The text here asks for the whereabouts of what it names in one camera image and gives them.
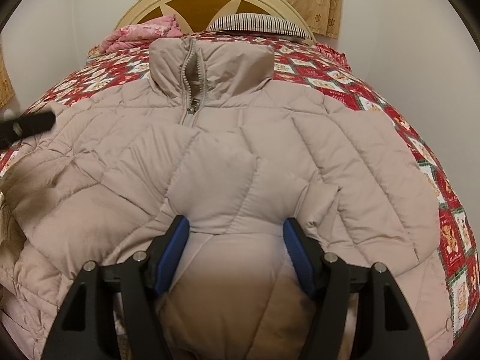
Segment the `metal screw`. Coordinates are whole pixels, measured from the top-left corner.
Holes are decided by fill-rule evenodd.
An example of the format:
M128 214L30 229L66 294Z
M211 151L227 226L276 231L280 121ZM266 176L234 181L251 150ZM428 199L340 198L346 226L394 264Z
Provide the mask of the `metal screw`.
M376 262L373 267L380 274L387 271L387 266L383 262Z
M140 262L140 261L143 261L144 259L147 258L147 253L145 253L143 250L141 251L138 251L138 252L135 252L133 254L133 259L136 261L136 262Z
M97 263L95 261L88 261L83 265L83 269L85 269L87 272L92 272L93 269L95 269L97 266Z
M325 256L323 256L323 258L329 263L335 263L336 261L338 261L338 256L330 251L325 253Z
M23 130L20 127L20 125L15 122L12 127L13 127L13 130L14 130L15 134L17 134L17 137L21 137L22 134L23 134Z

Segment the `bed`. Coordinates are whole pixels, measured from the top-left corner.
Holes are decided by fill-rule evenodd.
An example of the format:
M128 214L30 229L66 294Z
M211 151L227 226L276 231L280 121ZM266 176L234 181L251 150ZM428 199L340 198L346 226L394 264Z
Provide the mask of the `bed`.
M226 35L205 31L215 19L232 13L254 12L282 17L311 34L301 16L284 0L140 0L118 22L144 23L175 14L183 33L210 42L244 42L274 48L274 79L312 87L353 110L383 112L405 141L438 199L441 243L438 255L445 271L455 339L465 329L479 301L479 263L467 215L452 190L435 154L417 132L381 95L356 78L344 54L322 44L294 43L256 35ZM74 105L106 88L148 79L148 46L91 58L32 104L36 112L49 102ZM8 170L21 143L0 154L0 176Z

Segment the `black plastic object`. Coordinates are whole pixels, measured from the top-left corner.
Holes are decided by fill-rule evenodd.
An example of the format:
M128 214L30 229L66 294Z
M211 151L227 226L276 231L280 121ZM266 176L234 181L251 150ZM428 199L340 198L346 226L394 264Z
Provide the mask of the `black plastic object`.
M55 124L51 111L27 114L0 123L0 150L8 149L14 142L51 130Z
M325 253L294 218L283 229L301 287L317 303L300 360L337 359L351 293L359 295L351 360L428 360L417 321L383 263L363 268Z
M177 216L165 235L155 237L146 252L100 267L87 262L70 288L47 338L42 360L120 360L113 321L113 295L121 292L125 325L135 360L171 360L153 309L185 248L189 223Z

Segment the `blue gripper pad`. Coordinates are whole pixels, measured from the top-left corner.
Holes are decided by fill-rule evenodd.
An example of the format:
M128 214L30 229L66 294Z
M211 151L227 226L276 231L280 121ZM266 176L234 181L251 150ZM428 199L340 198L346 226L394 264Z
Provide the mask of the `blue gripper pad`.
M283 223L283 240L297 273L298 282L309 298L314 298L321 285L323 250L308 238L295 218Z
M182 257L183 250L187 244L190 232L190 224L188 219L181 217L175 228L170 228L168 232L173 231L165 251L157 265L157 280L155 281L154 291L157 295L161 295L170 288L173 276L177 270L177 266Z

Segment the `pink blanket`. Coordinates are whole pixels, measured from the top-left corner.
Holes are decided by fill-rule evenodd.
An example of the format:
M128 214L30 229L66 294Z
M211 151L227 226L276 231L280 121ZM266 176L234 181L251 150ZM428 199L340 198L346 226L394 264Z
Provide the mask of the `pink blanket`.
M157 17L142 24L118 28L98 46L99 54L113 53L152 43L158 38L179 38L182 31L174 15Z

